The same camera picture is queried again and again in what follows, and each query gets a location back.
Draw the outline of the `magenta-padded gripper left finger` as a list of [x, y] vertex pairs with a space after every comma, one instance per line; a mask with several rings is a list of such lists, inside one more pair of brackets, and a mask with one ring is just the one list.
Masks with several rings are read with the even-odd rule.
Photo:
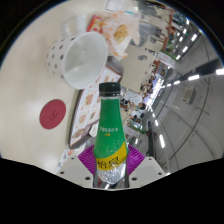
[[84, 188], [93, 187], [96, 162], [93, 146], [65, 149], [56, 167], [56, 175]]

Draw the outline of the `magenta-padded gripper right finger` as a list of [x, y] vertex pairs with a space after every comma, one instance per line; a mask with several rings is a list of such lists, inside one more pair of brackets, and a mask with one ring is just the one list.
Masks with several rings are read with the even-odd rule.
[[166, 176], [153, 157], [144, 156], [131, 145], [128, 148], [126, 167], [130, 188], [140, 188]]

